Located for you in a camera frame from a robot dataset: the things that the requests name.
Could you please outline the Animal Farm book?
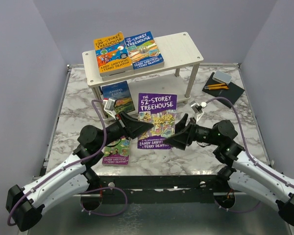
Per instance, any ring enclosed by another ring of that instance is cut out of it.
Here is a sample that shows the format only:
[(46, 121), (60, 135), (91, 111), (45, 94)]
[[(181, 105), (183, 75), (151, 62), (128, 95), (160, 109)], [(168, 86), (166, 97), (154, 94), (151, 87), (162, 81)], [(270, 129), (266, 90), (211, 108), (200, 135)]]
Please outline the Animal Farm book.
[(102, 86), (101, 89), (104, 98), (112, 98), (116, 100), (116, 113), (121, 111), (129, 113), (135, 110), (127, 81)]

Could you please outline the Little Women book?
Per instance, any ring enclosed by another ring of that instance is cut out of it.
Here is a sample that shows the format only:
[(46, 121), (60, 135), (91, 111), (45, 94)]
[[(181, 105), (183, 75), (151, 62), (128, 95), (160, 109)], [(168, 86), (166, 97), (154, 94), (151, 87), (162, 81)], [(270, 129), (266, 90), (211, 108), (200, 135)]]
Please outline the Little Women book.
[(133, 75), (133, 74), (134, 74), (134, 70), (131, 69), (131, 70), (122, 71), (119, 73), (103, 76), (102, 79), (103, 80), (110, 80), (110, 79), (120, 78), (120, 77), (129, 76), (129, 75)]

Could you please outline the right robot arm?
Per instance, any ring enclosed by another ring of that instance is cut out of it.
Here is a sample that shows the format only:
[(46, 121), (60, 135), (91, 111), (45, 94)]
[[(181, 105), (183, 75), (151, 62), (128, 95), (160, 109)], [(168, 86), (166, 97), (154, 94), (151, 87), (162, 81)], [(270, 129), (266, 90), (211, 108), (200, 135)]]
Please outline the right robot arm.
[(285, 222), (294, 226), (294, 179), (277, 172), (236, 143), (234, 138), (238, 133), (231, 121), (222, 120), (206, 128), (197, 125), (193, 118), (187, 123), (187, 117), (178, 123), (182, 129), (164, 143), (181, 150), (195, 141), (215, 145), (213, 154), (226, 165), (215, 179), (216, 188), (244, 192), (271, 206)]

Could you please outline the blue treehouse book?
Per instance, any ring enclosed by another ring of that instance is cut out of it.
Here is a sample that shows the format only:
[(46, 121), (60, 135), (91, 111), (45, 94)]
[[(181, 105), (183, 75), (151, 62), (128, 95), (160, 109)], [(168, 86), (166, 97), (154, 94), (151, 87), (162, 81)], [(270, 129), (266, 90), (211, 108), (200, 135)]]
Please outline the blue treehouse book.
[(164, 67), (164, 58), (150, 31), (126, 37), (124, 40), (134, 73)]

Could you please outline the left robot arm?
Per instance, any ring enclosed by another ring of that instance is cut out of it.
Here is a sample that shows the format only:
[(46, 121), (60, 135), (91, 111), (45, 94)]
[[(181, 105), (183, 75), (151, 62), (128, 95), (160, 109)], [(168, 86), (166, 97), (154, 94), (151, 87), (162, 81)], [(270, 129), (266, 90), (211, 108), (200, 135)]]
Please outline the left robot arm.
[(92, 170), (103, 157), (103, 148), (123, 137), (135, 139), (150, 130), (153, 124), (120, 112), (116, 120), (101, 129), (84, 126), (77, 139), (77, 148), (56, 168), (21, 187), (12, 186), (7, 193), (5, 208), (7, 224), (21, 232), (34, 227), (49, 209), (79, 193), (93, 193), (100, 179)]

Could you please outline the yellow 130-Storey Treehouse book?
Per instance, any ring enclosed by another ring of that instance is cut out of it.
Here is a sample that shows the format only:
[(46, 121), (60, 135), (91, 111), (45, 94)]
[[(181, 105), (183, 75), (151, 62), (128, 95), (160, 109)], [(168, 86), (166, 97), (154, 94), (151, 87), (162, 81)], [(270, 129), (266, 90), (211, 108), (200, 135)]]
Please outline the yellow 130-Storey Treehouse book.
[(132, 61), (122, 32), (94, 39), (98, 70), (101, 76), (132, 71)]

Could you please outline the purple 52-Storey Treehouse book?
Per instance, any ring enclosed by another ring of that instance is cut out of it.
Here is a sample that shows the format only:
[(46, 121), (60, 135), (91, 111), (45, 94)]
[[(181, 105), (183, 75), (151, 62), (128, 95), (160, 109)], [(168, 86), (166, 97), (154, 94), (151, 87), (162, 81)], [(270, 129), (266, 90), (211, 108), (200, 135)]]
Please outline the purple 52-Storey Treehouse book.
[(139, 93), (139, 120), (153, 127), (138, 137), (138, 149), (167, 150), (172, 147), (164, 139), (175, 133), (176, 94)]

